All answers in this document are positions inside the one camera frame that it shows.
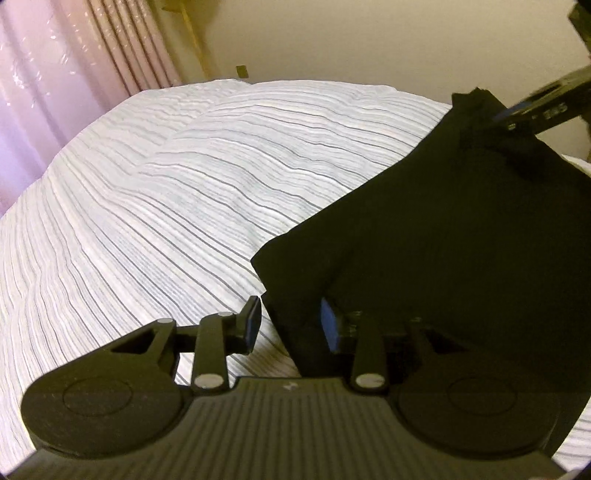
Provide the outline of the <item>black garment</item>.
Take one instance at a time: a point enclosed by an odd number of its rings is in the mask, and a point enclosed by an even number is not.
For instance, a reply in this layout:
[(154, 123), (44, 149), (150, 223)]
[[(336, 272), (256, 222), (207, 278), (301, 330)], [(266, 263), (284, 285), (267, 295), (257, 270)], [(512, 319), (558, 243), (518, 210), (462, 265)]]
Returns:
[(335, 376), (321, 304), (420, 317), (524, 365), (558, 393), (557, 448), (590, 397), (590, 179), (530, 134), (485, 131), (488, 91), (403, 160), (252, 258), (298, 371)]

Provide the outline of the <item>striped white bedspread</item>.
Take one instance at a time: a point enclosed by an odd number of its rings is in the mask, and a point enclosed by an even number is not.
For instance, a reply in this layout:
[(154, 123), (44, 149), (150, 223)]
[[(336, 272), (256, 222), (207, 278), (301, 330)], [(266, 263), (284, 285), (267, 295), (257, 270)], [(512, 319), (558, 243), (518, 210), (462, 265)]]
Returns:
[[(452, 109), (387, 86), (148, 90), (77, 134), (1, 220), (5, 479), (586, 479), (590, 397), (557, 448), (551, 383), (420, 317), (387, 386), (307, 377), (256, 253), (406, 158)], [(199, 322), (250, 296), (229, 389), (197, 393)]]

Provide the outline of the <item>pink curtain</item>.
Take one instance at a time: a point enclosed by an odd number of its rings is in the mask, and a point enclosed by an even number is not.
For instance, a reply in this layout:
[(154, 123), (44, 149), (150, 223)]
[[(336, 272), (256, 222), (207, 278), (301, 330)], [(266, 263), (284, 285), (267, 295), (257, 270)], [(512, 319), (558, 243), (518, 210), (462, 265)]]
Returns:
[(180, 76), (145, 1), (1, 4), (1, 209), (81, 130)]

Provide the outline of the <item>wall power outlet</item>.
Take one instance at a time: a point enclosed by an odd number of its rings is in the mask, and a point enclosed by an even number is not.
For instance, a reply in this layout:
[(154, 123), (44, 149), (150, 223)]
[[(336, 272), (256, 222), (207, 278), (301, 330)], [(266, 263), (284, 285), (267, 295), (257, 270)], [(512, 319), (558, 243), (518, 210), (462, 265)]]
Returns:
[(240, 79), (249, 79), (249, 71), (245, 65), (238, 65), (235, 67), (235, 70)]

